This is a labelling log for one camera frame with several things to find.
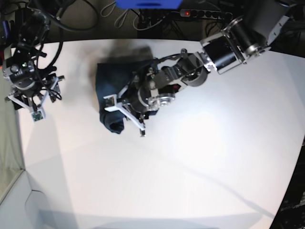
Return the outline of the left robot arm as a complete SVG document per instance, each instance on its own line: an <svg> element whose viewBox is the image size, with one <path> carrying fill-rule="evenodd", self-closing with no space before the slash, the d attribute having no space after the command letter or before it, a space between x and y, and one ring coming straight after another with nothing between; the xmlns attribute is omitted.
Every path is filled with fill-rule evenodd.
<svg viewBox="0 0 305 229"><path fill-rule="evenodd" d="M102 93L100 122L120 134L124 120L129 120L145 136L145 120L171 104L185 87L200 86L209 73L223 74L270 50L288 21L288 12L301 4L301 0L255 0L243 15L201 40L200 52L181 49L143 62L99 65L107 85L118 85Z"/></svg>

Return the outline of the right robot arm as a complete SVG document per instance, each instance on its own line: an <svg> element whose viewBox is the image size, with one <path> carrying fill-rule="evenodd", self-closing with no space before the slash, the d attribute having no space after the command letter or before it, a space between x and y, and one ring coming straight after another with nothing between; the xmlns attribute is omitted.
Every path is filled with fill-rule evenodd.
<svg viewBox="0 0 305 229"><path fill-rule="evenodd" d="M62 99L59 82L65 77L56 74L55 63L62 51L63 40L59 41L52 61L42 69L39 67L39 59L47 55L42 49L51 25L59 28L60 35L64 31L81 32L97 26L95 23L88 28L73 28L62 23L62 16L72 4L72 0L27 1L26 18L11 41L15 51L1 63L4 79L11 84L11 92L5 100L11 101L15 110L27 109L35 121L44 119L46 99L53 103Z"/></svg>

